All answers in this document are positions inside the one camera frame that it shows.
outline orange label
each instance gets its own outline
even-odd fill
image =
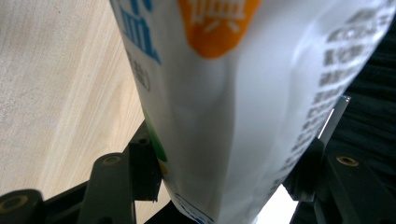
[[[235,48],[260,0],[177,0],[190,46],[205,58]]]

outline wooden surface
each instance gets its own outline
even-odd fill
[[[0,195],[74,187],[142,120],[107,0],[0,1]],[[138,222],[168,200],[139,203]]]

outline screw hole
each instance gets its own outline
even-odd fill
[[[112,166],[119,162],[121,160],[121,157],[119,156],[109,156],[106,157],[104,160],[102,160],[102,164],[105,166]]]
[[[349,158],[349,157],[344,157],[344,156],[339,156],[337,157],[337,160],[347,166],[358,166],[359,162],[355,159]]]
[[[147,144],[148,142],[149,142],[149,140],[146,139],[146,138],[139,139],[139,143],[142,144],[142,145],[145,145],[145,144]]]

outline round metal screw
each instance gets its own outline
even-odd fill
[[[359,162],[355,159],[352,159],[350,157],[345,157],[345,156],[338,156],[337,160],[347,166],[358,166]]]
[[[26,195],[16,195],[0,202],[0,214],[12,212],[27,203],[29,197]]]

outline white carton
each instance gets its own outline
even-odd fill
[[[372,54],[394,0],[110,0],[173,203],[252,223]]]

